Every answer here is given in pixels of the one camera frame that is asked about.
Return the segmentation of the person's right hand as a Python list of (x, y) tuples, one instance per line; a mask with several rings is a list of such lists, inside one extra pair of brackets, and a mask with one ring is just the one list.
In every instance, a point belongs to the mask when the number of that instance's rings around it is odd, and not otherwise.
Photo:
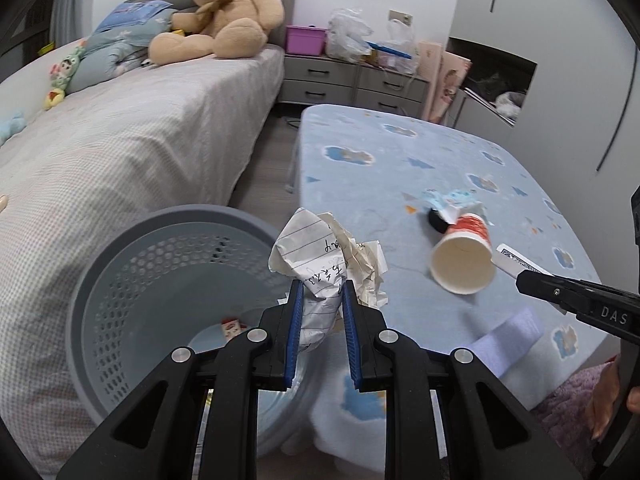
[(602, 370), (600, 379), (591, 393), (591, 398), (586, 408), (588, 428), (591, 431), (591, 439), (599, 439), (610, 423), (615, 404), (620, 398), (620, 367), (616, 358), (606, 364)]

